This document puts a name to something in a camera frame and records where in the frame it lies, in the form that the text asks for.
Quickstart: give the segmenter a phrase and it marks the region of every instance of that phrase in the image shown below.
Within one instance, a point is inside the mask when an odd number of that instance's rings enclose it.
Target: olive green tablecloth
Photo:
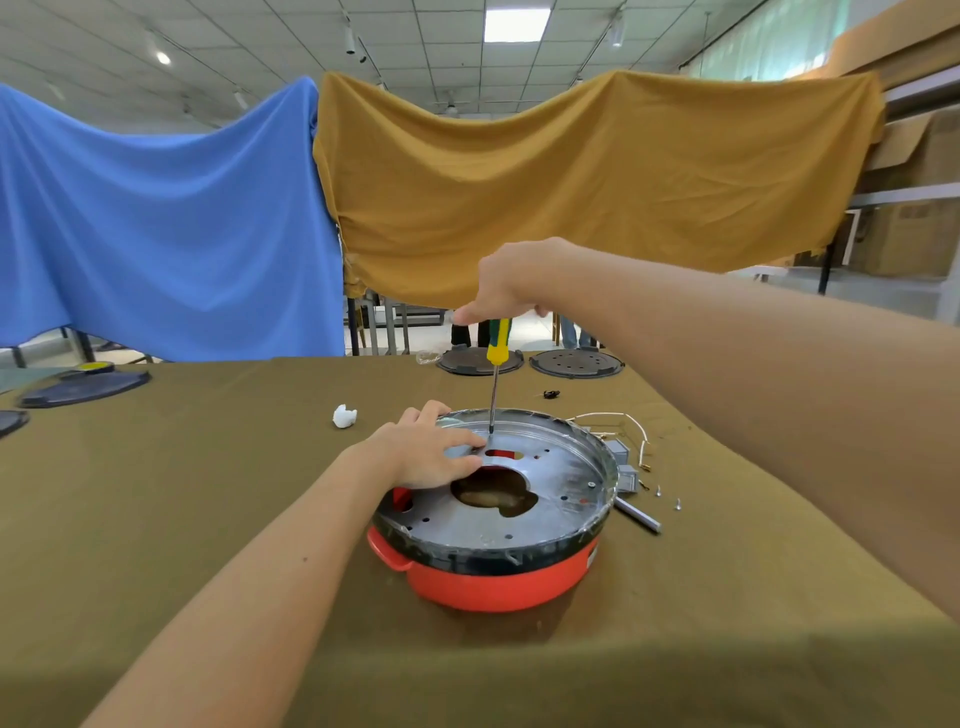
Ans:
[[[488,406],[491,385],[413,357],[151,371],[0,440],[4,728],[77,724],[337,452],[409,404]],[[359,409],[351,429],[330,421],[340,403]],[[501,378],[499,403],[637,417],[663,497],[634,503],[663,534],[614,513],[576,589],[498,616],[418,599],[360,543],[289,725],[958,724],[956,626],[633,372],[568,381],[525,366]]]

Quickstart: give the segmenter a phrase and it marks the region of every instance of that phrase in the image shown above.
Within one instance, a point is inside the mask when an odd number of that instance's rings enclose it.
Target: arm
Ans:
[[[454,321],[531,307],[585,327],[960,619],[960,331],[557,238],[484,258]]]
[[[293,700],[357,538],[383,494],[434,487],[475,471],[482,447],[465,429],[436,427],[429,402],[347,448],[177,614],[85,728],[276,726]]]

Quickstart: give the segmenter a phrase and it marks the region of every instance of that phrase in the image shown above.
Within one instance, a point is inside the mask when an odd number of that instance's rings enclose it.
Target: yellow screwdriver handle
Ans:
[[[510,339],[511,319],[493,319],[490,321],[490,345],[487,347],[487,361],[500,366],[510,357],[507,341]]]

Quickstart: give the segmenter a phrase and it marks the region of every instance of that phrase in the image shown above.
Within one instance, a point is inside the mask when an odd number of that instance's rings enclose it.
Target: hand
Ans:
[[[453,323],[466,326],[487,319],[512,319],[531,308],[545,316],[547,311],[530,296],[530,280],[547,256],[556,255],[568,245],[559,237],[507,243],[493,255],[481,258],[477,297],[453,312]]]
[[[422,410],[410,407],[397,423],[386,423],[365,445],[376,457],[389,459],[394,469],[389,487],[437,488],[476,471],[479,455],[447,457],[444,450],[460,445],[482,448],[487,441],[463,427],[437,427],[437,418],[450,408],[431,400]]]

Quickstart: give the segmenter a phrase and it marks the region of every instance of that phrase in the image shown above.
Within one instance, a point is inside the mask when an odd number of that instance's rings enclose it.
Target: mustard yellow cloth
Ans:
[[[715,272],[823,247],[882,116],[865,75],[614,71],[490,122],[328,73],[313,151],[348,283],[450,308],[472,298],[477,261],[515,240]]]

